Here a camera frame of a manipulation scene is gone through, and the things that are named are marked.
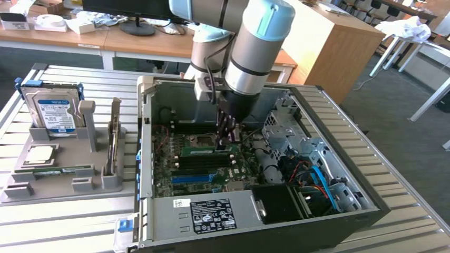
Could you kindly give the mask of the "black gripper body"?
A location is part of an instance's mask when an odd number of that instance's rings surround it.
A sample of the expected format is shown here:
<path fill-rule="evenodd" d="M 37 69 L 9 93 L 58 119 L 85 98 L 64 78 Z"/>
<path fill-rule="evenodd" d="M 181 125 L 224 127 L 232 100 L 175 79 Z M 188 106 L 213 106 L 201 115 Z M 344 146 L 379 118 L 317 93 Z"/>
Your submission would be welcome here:
<path fill-rule="evenodd" d="M 243 95 L 233 91 L 221 91 L 217 100 L 217 122 L 225 118 L 241 123 L 249 116 L 260 94 Z"/>

